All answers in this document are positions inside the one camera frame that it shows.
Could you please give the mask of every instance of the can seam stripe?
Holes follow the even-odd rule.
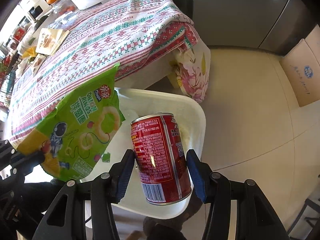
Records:
[[[176,163],[174,161],[174,156],[173,156],[173,152],[172,152],[172,146],[171,146],[171,141],[170,141],[170,137],[169,137],[169,132],[168,132],[168,127],[167,124],[164,121],[163,116],[160,116],[161,122],[163,124],[164,127],[164,133],[168,142],[168,149],[169,149],[169,154],[171,157],[171,164],[172,164],[172,169],[173,169],[173,174],[174,174],[174,178],[176,180],[176,184],[177,184],[177,189],[178,189],[178,194],[179,194],[179,198],[182,198],[182,194],[181,194],[181,186],[180,186],[180,182],[179,182],[179,177],[178,177],[178,171],[177,171],[177,167],[176,167]]]

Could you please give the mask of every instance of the blue logo on cardboard box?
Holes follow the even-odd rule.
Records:
[[[312,78],[313,77],[313,71],[310,66],[304,66],[304,74],[306,75],[307,78]]]

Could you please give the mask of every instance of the red circular logo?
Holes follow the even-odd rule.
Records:
[[[111,96],[111,89],[108,85],[102,85],[100,88],[99,88],[99,91],[98,91],[99,95],[106,99],[106,98],[109,98]]]

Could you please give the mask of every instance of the can bottom rim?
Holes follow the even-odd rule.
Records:
[[[171,204],[178,203],[178,202],[186,199],[187,197],[190,196],[191,192],[192,192],[192,190],[190,190],[190,192],[189,192],[187,195],[185,195],[183,198],[180,198],[180,199],[178,199],[178,200],[171,201],[171,202],[168,202],[168,203],[155,203],[155,202],[151,202],[151,201],[149,201],[149,200],[147,200],[147,199],[146,199],[146,200],[147,200],[148,203],[150,203],[150,204],[152,204],[152,205],[156,205],[156,206],[166,206],[166,205],[171,205]]]

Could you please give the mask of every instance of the onion rings package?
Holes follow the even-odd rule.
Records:
[[[65,96],[18,146],[44,152],[42,168],[67,181],[89,175],[125,120],[114,90],[119,63]]]

